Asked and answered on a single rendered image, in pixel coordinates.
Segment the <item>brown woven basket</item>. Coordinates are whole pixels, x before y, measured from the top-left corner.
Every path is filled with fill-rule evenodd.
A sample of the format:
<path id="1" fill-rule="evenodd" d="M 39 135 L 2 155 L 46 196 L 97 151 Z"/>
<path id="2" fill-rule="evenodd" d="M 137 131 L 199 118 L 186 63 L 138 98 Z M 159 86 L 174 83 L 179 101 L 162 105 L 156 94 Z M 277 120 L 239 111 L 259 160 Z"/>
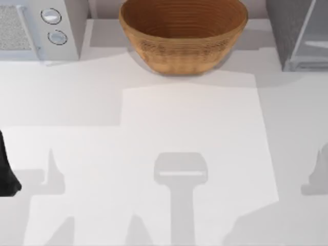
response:
<path id="1" fill-rule="evenodd" d="M 125 0 L 120 25 L 153 71 L 203 74 L 233 48 L 247 22 L 241 0 Z"/>

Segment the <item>round microwave knob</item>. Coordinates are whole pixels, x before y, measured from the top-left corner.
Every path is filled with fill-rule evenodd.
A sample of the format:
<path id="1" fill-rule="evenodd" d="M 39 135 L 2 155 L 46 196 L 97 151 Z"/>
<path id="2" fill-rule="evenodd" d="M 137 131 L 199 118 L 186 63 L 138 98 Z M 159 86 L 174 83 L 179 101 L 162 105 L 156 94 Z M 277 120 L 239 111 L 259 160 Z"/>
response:
<path id="1" fill-rule="evenodd" d="M 62 21 L 61 13 L 54 8 L 48 8 L 42 10 L 40 12 L 40 16 L 46 24 L 50 24 L 50 25 L 57 25 Z"/>
<path id="2" fill-rule="evenodd" d="M 52 32 L 48 32 L 47 38 L 49 42 L 57 46 L 62 46 L 68 41 L 67 35 L 60 30 L 54 30 Z"/>

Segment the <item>pale microwave oven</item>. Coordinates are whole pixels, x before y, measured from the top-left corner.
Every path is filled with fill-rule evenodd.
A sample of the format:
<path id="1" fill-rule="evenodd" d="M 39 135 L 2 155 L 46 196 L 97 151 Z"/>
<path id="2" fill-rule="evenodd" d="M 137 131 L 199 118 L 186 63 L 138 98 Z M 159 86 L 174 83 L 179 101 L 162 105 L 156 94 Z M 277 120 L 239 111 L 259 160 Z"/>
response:
<path id="1" fill-rule="evenodd" d="M 59 24 L 42 20 L 40 12 L 48 8 L 61 13 Z M 88 0 L 0 0 L 0 61 L 79 60 L 88 17 Z M 47 34 L 54 30 L 64 32 L 67 43 L 49 42 Z"/>

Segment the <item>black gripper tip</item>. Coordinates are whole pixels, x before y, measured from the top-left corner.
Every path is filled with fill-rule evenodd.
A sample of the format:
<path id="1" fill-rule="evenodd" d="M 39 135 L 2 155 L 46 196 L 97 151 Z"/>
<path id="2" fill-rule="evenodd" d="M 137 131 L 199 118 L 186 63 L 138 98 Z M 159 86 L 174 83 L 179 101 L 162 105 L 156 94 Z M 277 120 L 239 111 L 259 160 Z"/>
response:
<path id="1" fill-rule="evenodd" d="M 22 185 L 11 169 L 0 130 L 0 197 L 13 197 L 21 191 Z"/>

